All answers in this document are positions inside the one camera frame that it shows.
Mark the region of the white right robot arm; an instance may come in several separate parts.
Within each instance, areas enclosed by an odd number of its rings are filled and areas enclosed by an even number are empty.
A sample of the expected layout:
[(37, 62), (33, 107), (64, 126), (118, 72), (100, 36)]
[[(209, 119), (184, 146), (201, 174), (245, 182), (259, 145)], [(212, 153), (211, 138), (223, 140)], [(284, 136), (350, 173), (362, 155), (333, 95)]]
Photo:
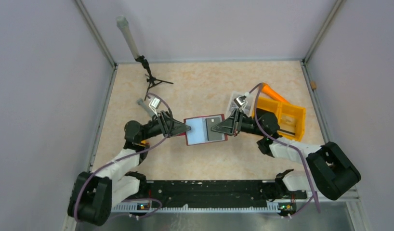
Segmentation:
[(329, 141), (324, 145), (311, 145), (287, 139), (279, 135), (277, 116), (272, 112), (259, 109), (258, 114), (248, 117), (235, 109), (210, 130), (229, 136), (240, 132), (262, 135), (257, 141), (262, 154), (302, 164), (303, 172), (288, 170), (282, 175), (288, 191), (315, 191), (337, 200), (361, 180), (360, 172), (338, 144)]

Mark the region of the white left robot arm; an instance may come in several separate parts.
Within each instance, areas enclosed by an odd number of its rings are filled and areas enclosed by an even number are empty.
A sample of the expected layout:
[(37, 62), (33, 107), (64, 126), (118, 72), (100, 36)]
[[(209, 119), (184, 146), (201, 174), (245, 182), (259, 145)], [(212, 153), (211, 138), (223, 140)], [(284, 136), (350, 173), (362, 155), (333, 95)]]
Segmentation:
[(149, 138), (163, 135), (163, 139), (191, 130), (189, 125), (162, 111), (148, 123), (142, 125), (131, 120), (124, 126), (125, 145), (119, 154), (94, 172), (81, 172), (74, 183), (67, 214), (77, 222), (102, 226), (117, 204), (138, 193), (140, 180), (127, 173), (140, 165), (142, 157), (153, 146), (141, 143)]

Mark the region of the red card holder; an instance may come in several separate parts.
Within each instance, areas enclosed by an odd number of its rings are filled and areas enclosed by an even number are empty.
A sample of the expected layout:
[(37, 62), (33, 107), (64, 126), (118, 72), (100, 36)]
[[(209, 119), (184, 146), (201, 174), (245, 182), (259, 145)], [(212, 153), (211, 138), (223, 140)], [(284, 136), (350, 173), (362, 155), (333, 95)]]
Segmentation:
[(184, 123), (191, 128), (185, 133), (186, 145), (193, 146), (227, 141), (228, 136), (226, 134), (211, 130), (212, 127), (218, 125), (223, 120), (224, 114), (185, 118)]

